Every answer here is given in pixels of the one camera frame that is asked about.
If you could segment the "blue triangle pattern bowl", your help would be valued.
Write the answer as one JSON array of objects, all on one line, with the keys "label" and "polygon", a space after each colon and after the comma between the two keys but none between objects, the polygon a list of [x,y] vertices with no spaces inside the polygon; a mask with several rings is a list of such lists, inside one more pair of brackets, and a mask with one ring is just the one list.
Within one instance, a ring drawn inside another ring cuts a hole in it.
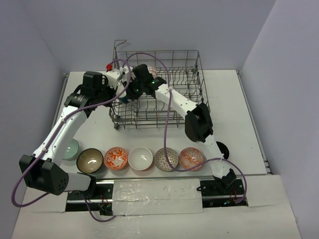
[{"label": "blue triangle pattern bowl", "polygon": [[119,99],[120,102],[122,102],[124,104],[129,103],[127,94],[121,94],[118,99]]}]

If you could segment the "white bowl red diamond pattern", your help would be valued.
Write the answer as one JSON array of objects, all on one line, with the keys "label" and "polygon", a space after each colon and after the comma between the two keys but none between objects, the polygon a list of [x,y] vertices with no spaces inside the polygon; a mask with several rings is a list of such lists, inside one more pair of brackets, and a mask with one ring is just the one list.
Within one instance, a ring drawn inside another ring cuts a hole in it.
[{"label": "white bowl red diamond pattern", "polygon": [[158,71],[156,67],[153,66],[147,66],[149,73],[153,76],[153,78],[156,78],[158,76]]}]

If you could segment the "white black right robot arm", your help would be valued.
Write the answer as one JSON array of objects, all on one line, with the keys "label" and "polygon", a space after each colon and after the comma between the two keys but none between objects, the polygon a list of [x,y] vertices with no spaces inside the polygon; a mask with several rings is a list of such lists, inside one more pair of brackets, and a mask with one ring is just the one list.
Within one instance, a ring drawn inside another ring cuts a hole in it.
[{"label": "white black right robot arm", "polygon": [[169,117],[169,111],[172,109],[183,117],[185,121],[185,134],[188,139],[196,143],[201,142],[208,149],[216,148],[219,150],[219,157],[208,159],[194,167],[178,170],[178,172],[191,171],[205,163],[220,161],[213,164],[213,177],[217,180],[217,191],[222,195],[229,194],[234,188],[233,183],[236,180],[236,176],[232,169],[225,166],[229,152],[227,151],[224,154],[215,140],[213,123],[207,105],[205,103],[197,104],[190,101],[171,87],[169,79],[164,80],[161,77],[154,76],[145,64],[135,68],[125,66],[122,70],[126,74],[128,81],[127,96],[137,99],[141,94],[145,93],[167,104],[168,112],[166,116]]}]

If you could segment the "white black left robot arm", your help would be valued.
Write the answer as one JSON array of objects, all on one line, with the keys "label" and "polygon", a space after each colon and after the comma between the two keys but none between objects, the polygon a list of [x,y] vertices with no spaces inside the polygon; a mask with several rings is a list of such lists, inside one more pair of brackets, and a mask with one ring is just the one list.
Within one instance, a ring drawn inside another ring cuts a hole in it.
[{"label": "white black left robot arm", "polygon": [[101,105],[110,106],[115,96],[122,94],[122,76],[116,69],[83,74],[82,83],[66,98],[61,115],[47,138],[32,155],[23,155],[19,161],[27,187],[53,195],[79,191],[88,199],[97,194],[95,177],[67,173],[60,164],[67,146],[92,111]]}]

